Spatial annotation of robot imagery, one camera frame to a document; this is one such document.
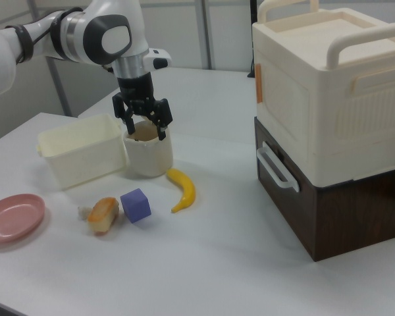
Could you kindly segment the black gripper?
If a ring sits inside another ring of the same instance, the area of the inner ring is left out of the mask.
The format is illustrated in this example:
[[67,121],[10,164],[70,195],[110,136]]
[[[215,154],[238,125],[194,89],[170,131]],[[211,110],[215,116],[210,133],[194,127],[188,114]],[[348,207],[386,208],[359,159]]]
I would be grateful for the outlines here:
[[112,97],[115,117],[125,123],[129,134],[135,133],[133,114],[148,115],[156,126],[159,139],[165,139],[166,129],[172,122],[167,99],[155,100],[151,73],[137,78],[117,78],[120,93]]

